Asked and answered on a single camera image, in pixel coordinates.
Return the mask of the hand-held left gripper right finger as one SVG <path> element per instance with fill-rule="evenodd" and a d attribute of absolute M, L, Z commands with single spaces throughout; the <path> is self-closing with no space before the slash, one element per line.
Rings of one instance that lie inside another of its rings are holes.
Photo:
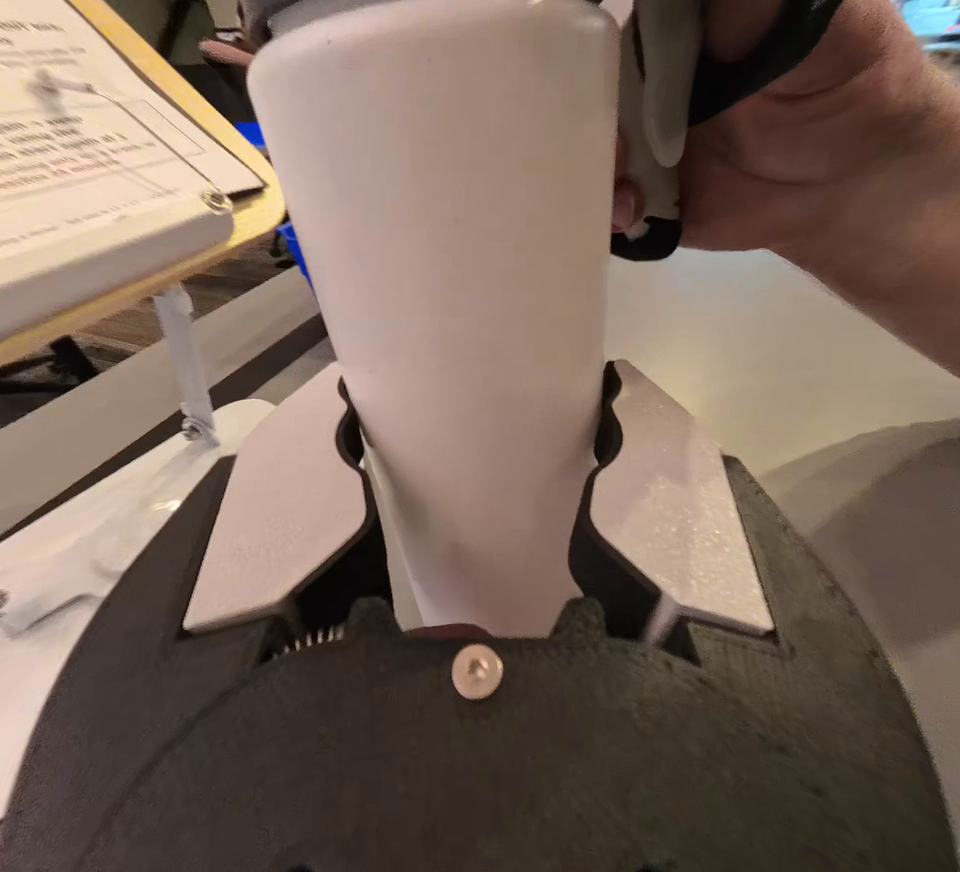
<path fill-rule="evenodd" d="M 693 622 L 774 631 L 724 457 L 701 424 L 630 362 L 607 362 L 568 565 L 606 634 L 660 647 Z"/>

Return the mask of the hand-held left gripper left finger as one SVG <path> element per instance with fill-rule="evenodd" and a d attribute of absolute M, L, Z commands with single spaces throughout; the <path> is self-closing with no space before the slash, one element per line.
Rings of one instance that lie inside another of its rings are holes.
<path fill-rule="evenodd" d="M 305 631 L 391 600 L 386 544 L 342 371 L 330 365 L 243 440 L 183 618 L 191 633 L 266 616 Z"/>

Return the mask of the blue plastic bin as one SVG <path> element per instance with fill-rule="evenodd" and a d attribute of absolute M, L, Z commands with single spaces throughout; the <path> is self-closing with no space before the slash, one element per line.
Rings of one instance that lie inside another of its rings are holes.
<path fill-rule="evenodd" d="M 258 122 L 254 120 L 235 121 L 233 125 L 245 140 L 254 146 L 266 159 L 270 159 Z M 314 285 L 306 265 L 306 259 L 288 213 L 284 214 L 282 222 L 272 233 L 269 253 L 273 257 L 277 268 L 286 269 L 296 267 L 306 279 L 310 289 L 314 291 Z"/>

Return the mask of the white plastic bottle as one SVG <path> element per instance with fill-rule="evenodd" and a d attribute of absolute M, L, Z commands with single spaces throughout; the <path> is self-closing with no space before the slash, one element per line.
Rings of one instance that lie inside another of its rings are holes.
<path fill-rule="evenodd" d="M 247 86 L 426 626 L 580 595 L 619 28 L 587 0 L 303 0 Z"/>

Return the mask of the person's right hand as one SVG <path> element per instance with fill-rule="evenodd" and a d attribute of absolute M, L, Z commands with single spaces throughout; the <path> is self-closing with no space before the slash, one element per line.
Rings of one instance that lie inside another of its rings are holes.
<path fill-rule="evenodd" d="M 704 51 L 744 58 L 781 2 L 701 0 Z M 792 71 L 688 133 L 680 244 L 810 274 L 837 246 L 958 232 L 958 157 L 958 85 L 891 0 L 844 0 Z"/>

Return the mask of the black tape strip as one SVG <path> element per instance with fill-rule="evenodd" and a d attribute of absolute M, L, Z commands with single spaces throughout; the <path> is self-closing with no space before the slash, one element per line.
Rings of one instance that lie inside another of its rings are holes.
<path fill-rule="evenodd" d="M 327 337 L 328 330 L 322 315 L 318 313 L 312 316 L 215 384 L 211 392 L 213 406 L 221 408 L 239 401 L 241 398 L 252 397 L 261 386 L 265 386 L 268 381 L 280 375 L 284 368 L 290 366 L 310 349 L 320 345 Z M 120 452 L 88 472 L 78 482 L 50 498 L 43 505 L 34 506 L 29 514 L 21 516 L 6 530 L 2 531 L 1 539 L 10 538 L 19 530 L 26 528 L 78 494 L 113 475 L 137 458 L 144 456 L 151 449 L 160 446 L 174 435 L 176 418 L 177 416 L 174 414 L 167 416 L 161 423 L 146 431 L 145 434 L 138 437 Z"/>

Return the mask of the clear acrylic stand support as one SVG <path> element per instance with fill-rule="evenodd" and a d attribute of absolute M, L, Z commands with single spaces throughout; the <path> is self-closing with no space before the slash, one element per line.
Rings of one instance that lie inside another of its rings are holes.
<path fill-rule="evenodd" d="M 182 287 L 153 302 L 181 398 L 180 434 L 2 542 L 7 637 L 102 600 L 222 457 L 192 303 Z"/>

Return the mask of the instruction sheet on wooden board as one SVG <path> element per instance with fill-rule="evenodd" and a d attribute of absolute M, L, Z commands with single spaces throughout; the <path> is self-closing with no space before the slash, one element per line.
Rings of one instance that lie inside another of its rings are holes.
<path fill-rule="evenodd" d="M 1 362 L 4 365 L 29 356 L 55 339 L 85 333 L 98 321 L 219 265 L 250 242 L 270 233 L 280 224 L 285 211 L 283 195 L 271 165 L 169 62 L 153 50 L 104 0 L 66 1 L 101 32 L 138 73 L 144 74 L 186 115 L 193 117 L 200 127 L 260 174 L 265 187 L 257 193 L 245 194 L 234 202 L 233 231 L 225 242 L 2 338 Z"/>

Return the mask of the printed instruction sheet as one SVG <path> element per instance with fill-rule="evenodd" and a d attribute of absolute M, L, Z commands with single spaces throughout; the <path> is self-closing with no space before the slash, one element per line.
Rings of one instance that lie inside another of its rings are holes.
<path fill-rule="evenodd" d="M 263 178 L 68 0 L 2 0 L 2 338 L 226 241 Z"/>

